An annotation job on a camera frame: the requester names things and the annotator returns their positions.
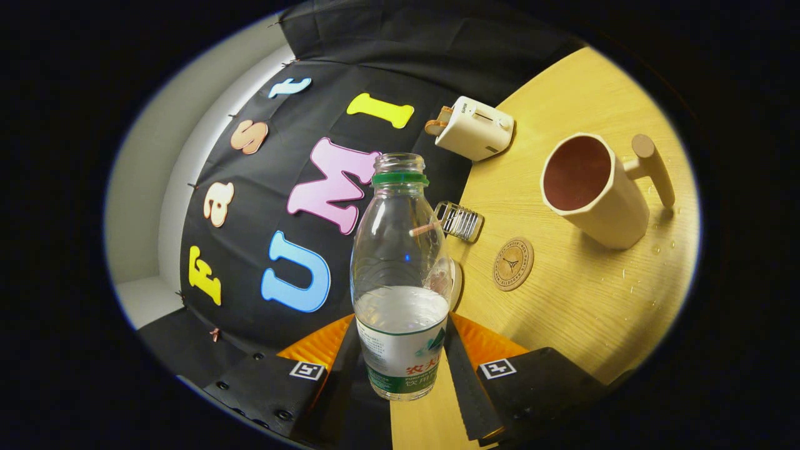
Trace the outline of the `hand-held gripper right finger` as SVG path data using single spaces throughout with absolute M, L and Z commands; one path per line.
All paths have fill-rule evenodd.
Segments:
M 467 437 L 482 446 L 540 438 L 611 389 L 552 347 L 530 351 L 460 314 L 444 350 Z

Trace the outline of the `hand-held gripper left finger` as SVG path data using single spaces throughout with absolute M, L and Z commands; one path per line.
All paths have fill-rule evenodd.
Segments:
M 332 363 L 255 351 L 203 387 L 258 431 L 297 448 L 390 448 L 389 403 L 369 386 L 355 324 L 342 326 Z

